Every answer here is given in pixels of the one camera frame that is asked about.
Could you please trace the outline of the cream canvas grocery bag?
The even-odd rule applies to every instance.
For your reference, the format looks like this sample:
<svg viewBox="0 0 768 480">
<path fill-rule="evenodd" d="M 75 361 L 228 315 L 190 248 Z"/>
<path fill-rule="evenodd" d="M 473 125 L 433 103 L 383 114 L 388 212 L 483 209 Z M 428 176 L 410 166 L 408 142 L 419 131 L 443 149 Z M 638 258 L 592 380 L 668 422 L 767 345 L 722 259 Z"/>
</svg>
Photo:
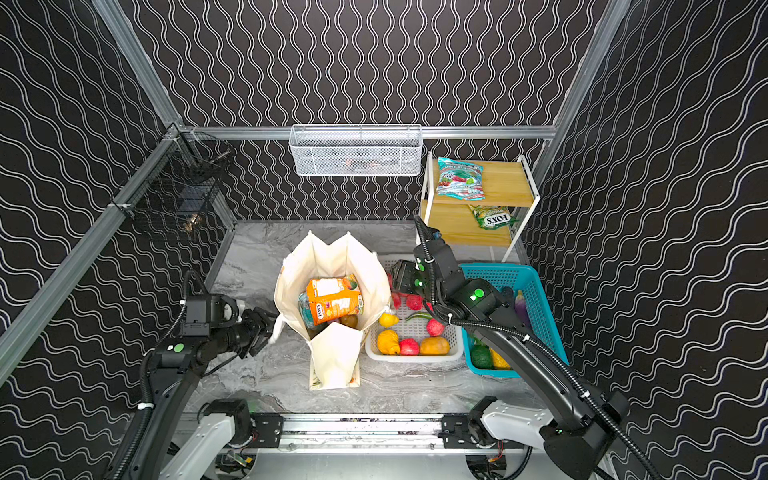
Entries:
<svg viewBox="0 0 768 480">
<path fill-rule="evenodd" d="M 275 286 L 278 326 L 310 348 L 312 390 L 360 384 L 368 330 L 390 311 L 391 289 L 376 253 L 347 233 L 328 244 L 308 233 L 283 260 Z"/>
</svg>

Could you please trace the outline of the brown potato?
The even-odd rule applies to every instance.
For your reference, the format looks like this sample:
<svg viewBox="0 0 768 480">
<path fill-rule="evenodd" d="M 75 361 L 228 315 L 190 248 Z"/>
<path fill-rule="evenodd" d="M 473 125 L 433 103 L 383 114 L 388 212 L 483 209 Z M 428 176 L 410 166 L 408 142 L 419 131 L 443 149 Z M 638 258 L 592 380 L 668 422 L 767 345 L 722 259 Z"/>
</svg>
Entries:
<svg viewBox="0 0 768 480">
<path fill-rule="evenodd" d="M 358 316 L 357 315 L 345 315 L 339 318 L 339 323 L 352 328 L 356 329 L 358 325 Z"/>
</svg>

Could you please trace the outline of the small green red snack bag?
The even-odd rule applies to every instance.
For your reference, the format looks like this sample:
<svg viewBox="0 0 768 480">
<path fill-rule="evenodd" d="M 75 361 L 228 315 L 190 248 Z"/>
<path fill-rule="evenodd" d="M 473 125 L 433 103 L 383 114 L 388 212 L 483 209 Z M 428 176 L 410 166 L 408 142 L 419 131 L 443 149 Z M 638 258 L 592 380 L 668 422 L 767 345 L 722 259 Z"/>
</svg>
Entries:
<svg viewBox="0 0 768 480">
<path fill-rule="evenodd" d="M 315 328 L 315 324 L 312 317 L 312 308 L 306 292 L 302 292 L 298 296 L 298 310 L 306 330 L 313 330 Z"/>
</svg>

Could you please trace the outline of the orange Fox's candy bag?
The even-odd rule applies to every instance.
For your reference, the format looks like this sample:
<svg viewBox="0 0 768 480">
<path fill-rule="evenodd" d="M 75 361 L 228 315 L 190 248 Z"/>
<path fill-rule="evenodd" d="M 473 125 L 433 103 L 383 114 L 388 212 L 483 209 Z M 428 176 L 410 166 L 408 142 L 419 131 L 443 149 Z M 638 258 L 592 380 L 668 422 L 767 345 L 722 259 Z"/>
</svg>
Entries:
<svg viewBox="0 0 768 480">
<path fill-rule="evenodd" d="M 362 291 L 354 274 L 312 279 L 305 292 L 310 301 L 315 325 L 337 320 L 345 315 L 360 315 L 364 311 Z"/>
</svg>

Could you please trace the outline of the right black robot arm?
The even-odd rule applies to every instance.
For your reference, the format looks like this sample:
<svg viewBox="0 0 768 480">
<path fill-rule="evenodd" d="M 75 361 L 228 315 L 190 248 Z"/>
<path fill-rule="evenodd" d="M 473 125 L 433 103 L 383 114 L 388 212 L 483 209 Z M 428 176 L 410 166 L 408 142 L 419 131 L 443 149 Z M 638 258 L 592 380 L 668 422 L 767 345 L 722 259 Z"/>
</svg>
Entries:
<svg viewBox="0 0 768 480">
<path fill-rule="evenodd" d="M 423 242 L 414 256 L 393 266 L 394 289 L 421 296 L 434 319 L 461 327 L 495 350 L 544 400 L 552 417 L 534 435 L 564 474 L 587 479 L 598 473 L 608 449 L 620 441 L 650 478 L 659 478 L 620 425 L 629 409 L 627 400 L 590 384 L 550 349 L 517 314 L 510 288 L 466 276 L 442 240 Z"/>
</svg>

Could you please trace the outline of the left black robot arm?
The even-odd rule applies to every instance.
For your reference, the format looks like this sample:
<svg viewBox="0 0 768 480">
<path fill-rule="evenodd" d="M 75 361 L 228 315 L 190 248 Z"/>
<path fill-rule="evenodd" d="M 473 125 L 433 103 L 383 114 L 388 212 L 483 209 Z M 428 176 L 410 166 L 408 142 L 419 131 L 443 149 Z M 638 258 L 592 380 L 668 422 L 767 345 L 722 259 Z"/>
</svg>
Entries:
<svg viewBox="0 0 768 480">
<path fill-rule="evenodd" d="M 271 338 L 277 315 L 255 307 L 229 318 L 189 305 L 181 331 L 142 361 L 136 414 L 106 468 L 106 479 L 157 479 L 177 424 L 211 361 L 254 356 Z"/>
</svg>

